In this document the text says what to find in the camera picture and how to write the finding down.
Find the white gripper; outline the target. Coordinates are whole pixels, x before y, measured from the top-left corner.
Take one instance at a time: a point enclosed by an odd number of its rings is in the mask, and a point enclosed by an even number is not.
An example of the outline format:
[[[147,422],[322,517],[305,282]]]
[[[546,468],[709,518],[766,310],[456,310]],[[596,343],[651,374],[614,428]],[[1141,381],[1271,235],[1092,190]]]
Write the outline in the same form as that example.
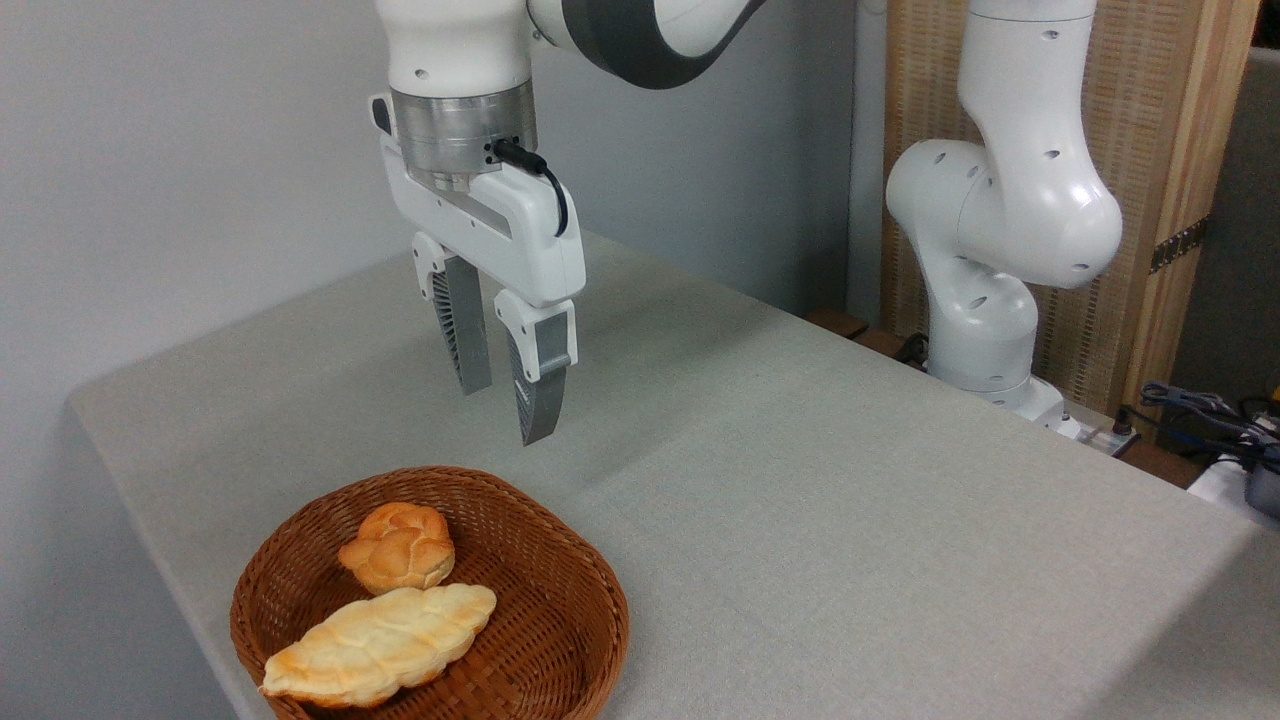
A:
[[[419,183],[404,164],[407,145],[392,131],[390,95],[369,101],[392,197],[419,229],[412,240],[419,287],[462,392],[492,384],[480,270],[507,288],[495,297],[495,313],[506,328],[522,445],[550,436],[568,369],[579,363],[568,299],[586,284],[571,193],[509,163],[470,179],[465,191],[442,190],[433,179]]]

